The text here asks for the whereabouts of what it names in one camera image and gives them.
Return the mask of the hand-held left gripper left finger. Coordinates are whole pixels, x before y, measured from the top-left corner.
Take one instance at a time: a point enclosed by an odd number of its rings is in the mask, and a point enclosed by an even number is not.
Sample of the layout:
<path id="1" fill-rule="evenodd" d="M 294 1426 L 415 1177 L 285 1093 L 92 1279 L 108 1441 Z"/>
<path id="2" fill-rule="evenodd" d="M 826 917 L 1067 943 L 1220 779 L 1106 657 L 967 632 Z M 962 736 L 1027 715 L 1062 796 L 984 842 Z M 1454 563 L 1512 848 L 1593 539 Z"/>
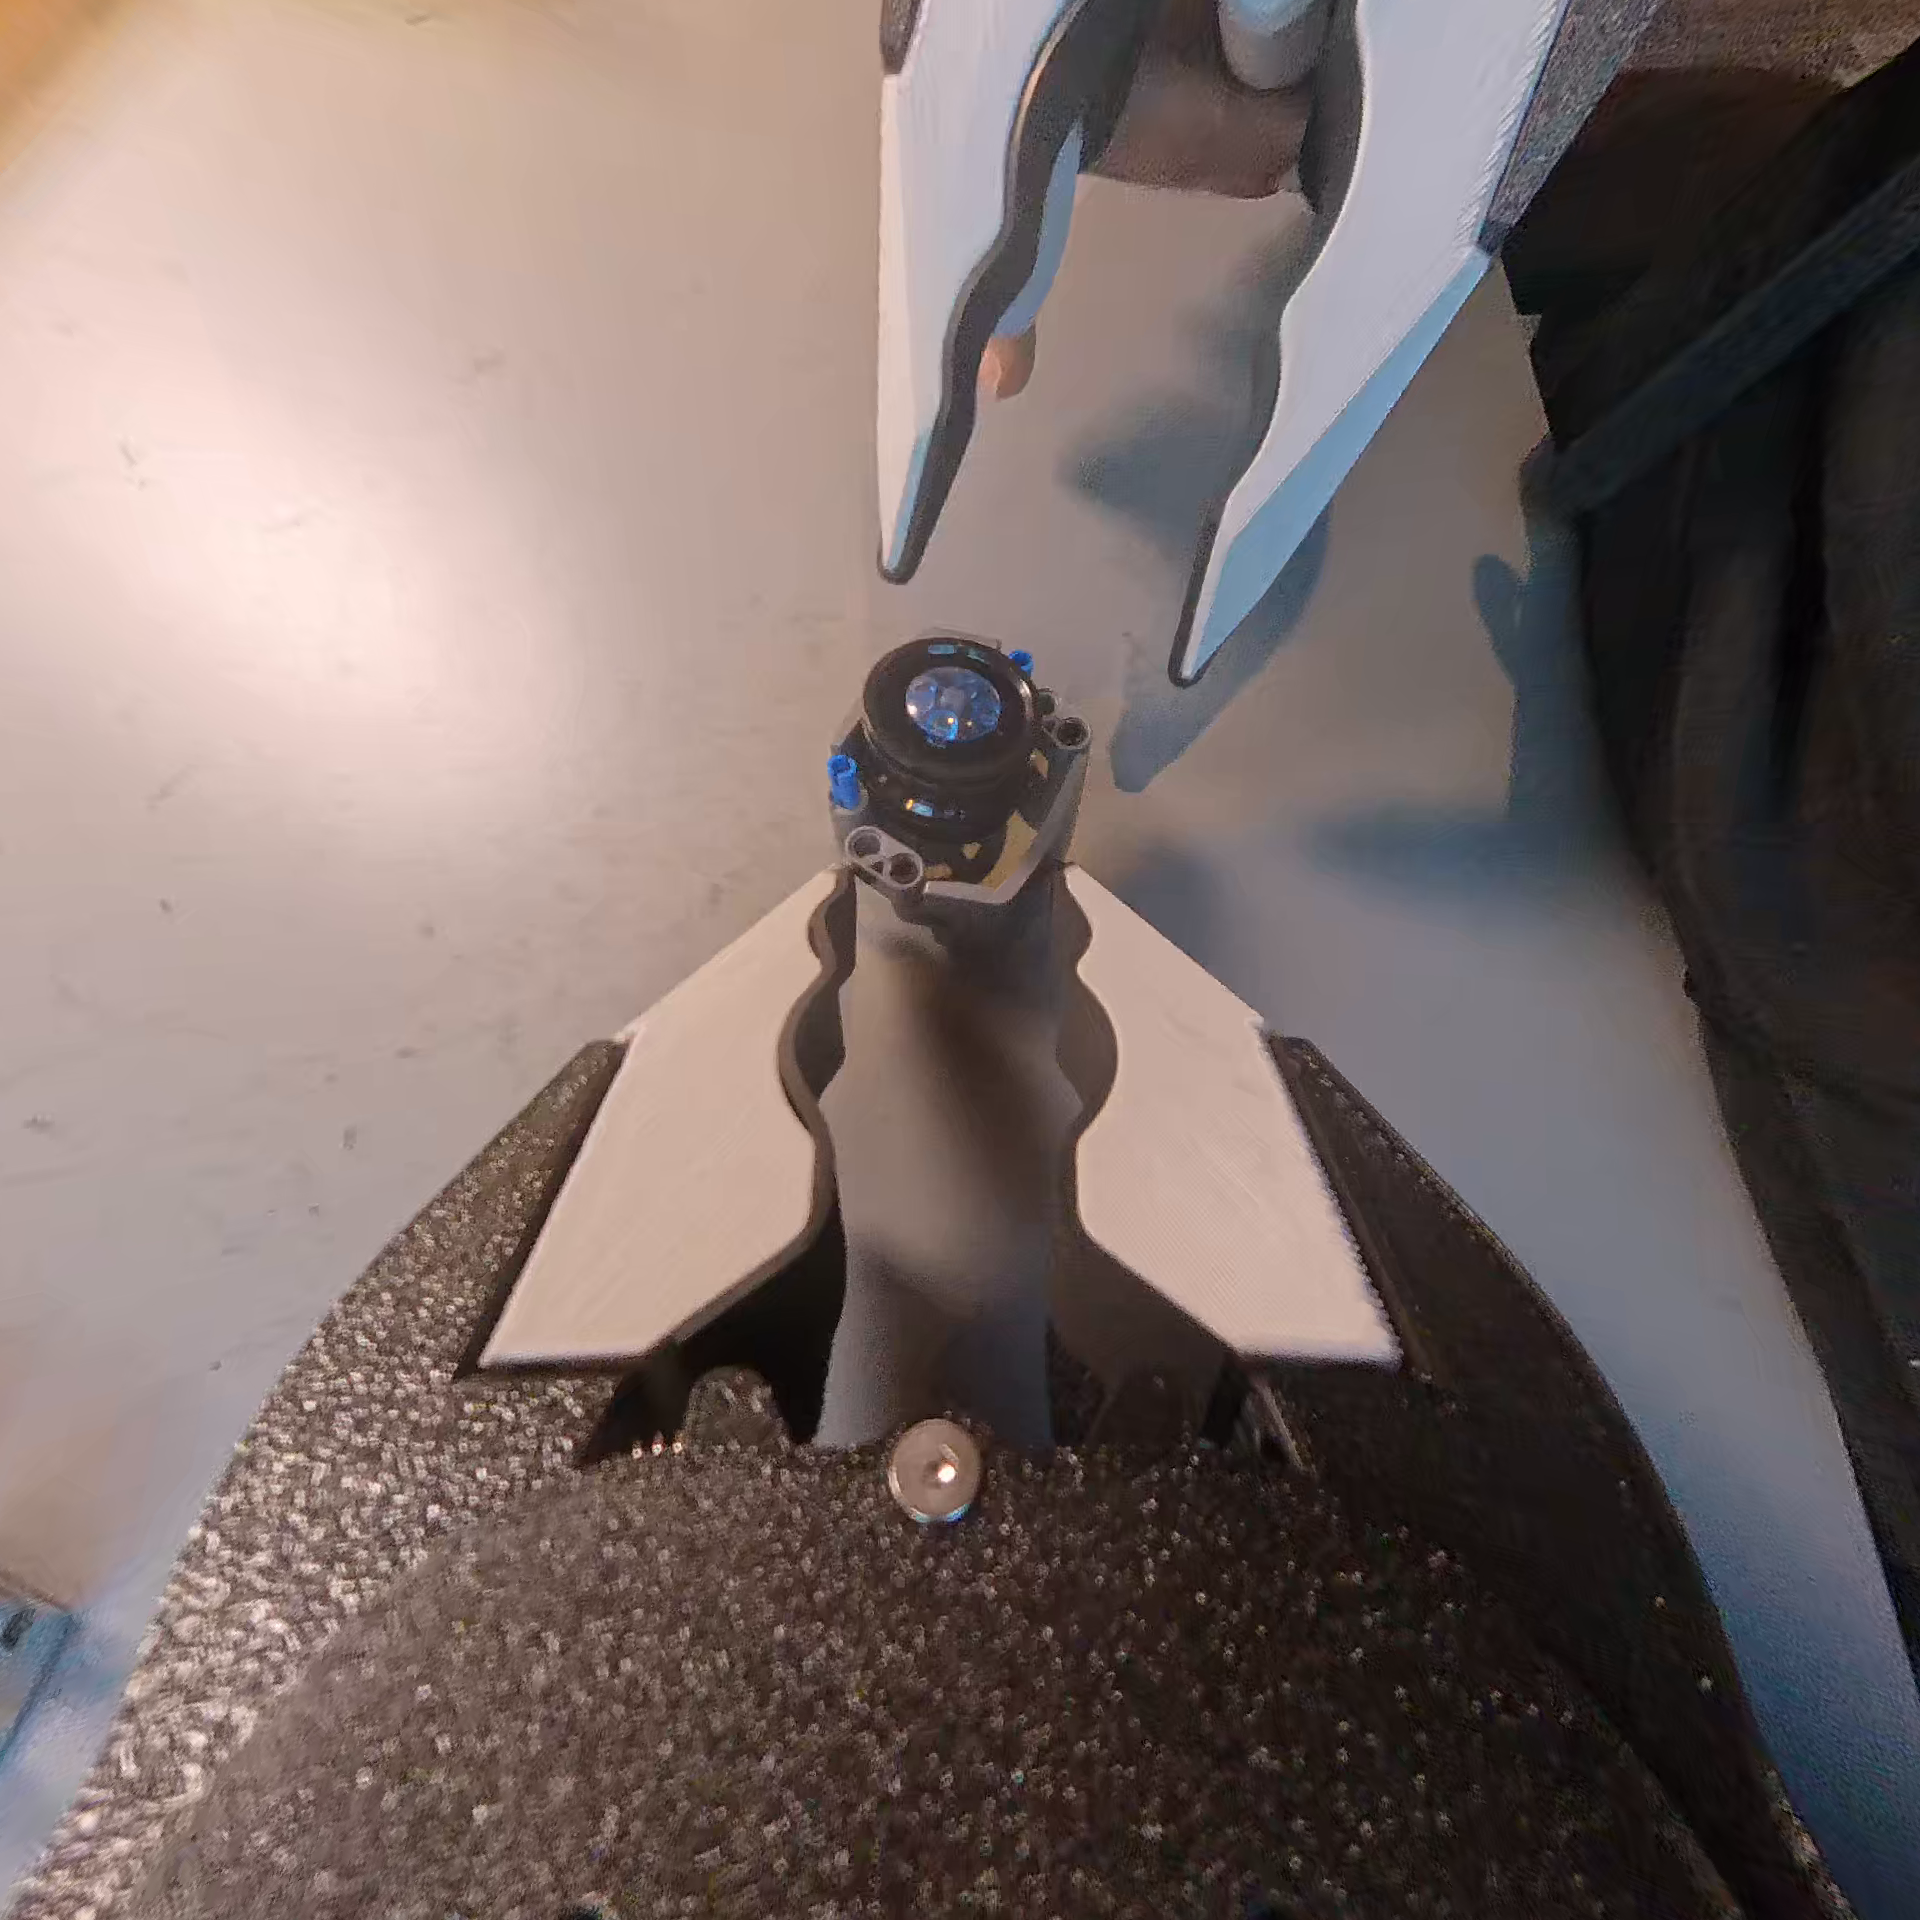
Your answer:
<path id="1" fill-rule="evenodd" d="M 826 868 L 647 1004 L 476 1349 L 615 1366 L 705 1329 L 826 1225 L 852 874 Z"/>

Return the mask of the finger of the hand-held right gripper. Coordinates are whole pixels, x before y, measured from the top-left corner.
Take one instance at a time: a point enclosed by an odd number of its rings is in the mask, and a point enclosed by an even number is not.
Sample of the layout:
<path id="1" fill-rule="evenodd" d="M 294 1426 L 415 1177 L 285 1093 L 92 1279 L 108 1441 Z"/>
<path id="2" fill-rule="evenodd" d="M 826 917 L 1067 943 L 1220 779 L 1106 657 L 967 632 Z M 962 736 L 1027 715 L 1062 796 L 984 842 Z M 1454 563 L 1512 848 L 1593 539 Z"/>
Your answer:
<path id="1" fill-rule="evenodd" d="M 1488 266 L 1480 242 L 1565 3 L 1355 3 L 1338 207 L 1278 326 L 1271 417 L 1221 495 L 1166 664 L 1192 684 L 1305 543 Z"/>
<path id="2" fill-rule="evenodd" d="M 1074 106 L 1022 113 L 1077 3 L 890 3 L 878 83 L 878 569 L 908 581 L 976 432 L 979 371 L 1039 271 Z"/>

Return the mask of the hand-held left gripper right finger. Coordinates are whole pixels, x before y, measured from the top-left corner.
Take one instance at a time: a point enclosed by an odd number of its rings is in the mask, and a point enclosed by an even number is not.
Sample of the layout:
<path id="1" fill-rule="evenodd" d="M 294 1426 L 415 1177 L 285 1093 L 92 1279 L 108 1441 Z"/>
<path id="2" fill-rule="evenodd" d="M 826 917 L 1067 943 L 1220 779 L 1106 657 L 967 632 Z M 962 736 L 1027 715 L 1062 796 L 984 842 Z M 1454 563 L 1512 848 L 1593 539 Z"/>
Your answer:
<path id="1" fill-rule="evenodd" d="M 1082 1232 L 1237 1361 L 1398 1366 L 1258 1010 L 1077 862 L 1057 925 Z"/>

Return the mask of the grey black wheel assembly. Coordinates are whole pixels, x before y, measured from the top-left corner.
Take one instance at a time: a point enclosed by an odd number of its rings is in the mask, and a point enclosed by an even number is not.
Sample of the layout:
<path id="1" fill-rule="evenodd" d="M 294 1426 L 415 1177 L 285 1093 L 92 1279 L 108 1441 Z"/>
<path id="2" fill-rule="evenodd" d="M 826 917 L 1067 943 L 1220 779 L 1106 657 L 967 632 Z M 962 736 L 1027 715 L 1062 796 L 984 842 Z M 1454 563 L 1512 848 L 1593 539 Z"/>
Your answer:
<path id="1" fill-rule="evenodd" d="M 929 630 L 882 652 L 826 752 L 837 862 L 861 824 L 920 848 L 920 903 L 896 908 L 864 885 L 956 953 L 1011 943 L 1046 921 L 1084 794 L 1084 779 L 1046 782 L 1039 720 L 1050 711 L 1077 715 L 1027 648 Z"/>

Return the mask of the grey brick block assembly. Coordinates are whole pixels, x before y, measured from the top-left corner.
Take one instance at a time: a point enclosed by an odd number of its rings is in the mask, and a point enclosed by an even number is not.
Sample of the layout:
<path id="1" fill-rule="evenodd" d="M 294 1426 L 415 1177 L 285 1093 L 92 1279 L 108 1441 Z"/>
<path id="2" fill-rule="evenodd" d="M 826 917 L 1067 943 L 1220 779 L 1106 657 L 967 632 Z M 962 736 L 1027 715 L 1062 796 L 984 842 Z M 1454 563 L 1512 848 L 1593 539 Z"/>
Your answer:
<path id="1" fill-rule="evenodd" d="M 75 1614 L 45 1597 L 3 1593 L 3 1744 L 29 1719 L 35 1695 L 45 1695 Z"/>

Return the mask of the grey desk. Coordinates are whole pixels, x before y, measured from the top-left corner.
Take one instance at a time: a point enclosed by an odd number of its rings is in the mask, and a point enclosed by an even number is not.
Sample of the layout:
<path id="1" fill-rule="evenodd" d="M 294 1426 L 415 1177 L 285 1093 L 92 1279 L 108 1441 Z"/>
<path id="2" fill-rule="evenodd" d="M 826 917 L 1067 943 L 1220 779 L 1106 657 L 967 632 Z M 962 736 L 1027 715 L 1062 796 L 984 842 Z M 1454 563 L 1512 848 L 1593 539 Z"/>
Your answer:
<path id="1" fill-rule="evenodd" d="M 1488 274 L 1263 627 L 1165 679 L 1296 203 L 1082 188 L 873 576 L 873 3 L 113 3 L 3 135 L 3 1570 L 77 1645 L 3 1895 L 321 1308 L 821 862 L 864 664 L 1084 705 L 1082 859 L 1504 1237 L 1645 1433 L 1859 1916 L 1917 1695 L 1614 836 Z"/>

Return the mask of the person's black printed sweatshirt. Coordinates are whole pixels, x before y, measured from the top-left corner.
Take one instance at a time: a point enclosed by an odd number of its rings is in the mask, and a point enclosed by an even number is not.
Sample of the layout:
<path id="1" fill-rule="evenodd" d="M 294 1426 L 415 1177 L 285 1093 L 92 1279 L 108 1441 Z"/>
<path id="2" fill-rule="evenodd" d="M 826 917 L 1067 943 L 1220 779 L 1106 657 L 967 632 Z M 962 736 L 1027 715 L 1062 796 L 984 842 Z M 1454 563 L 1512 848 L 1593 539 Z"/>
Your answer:
<path id="1" fill-rule="evenodd" d="M 1499 261 L 1599 759 L 1917 1612 L 1917 35 L 1624 75 Z"/>

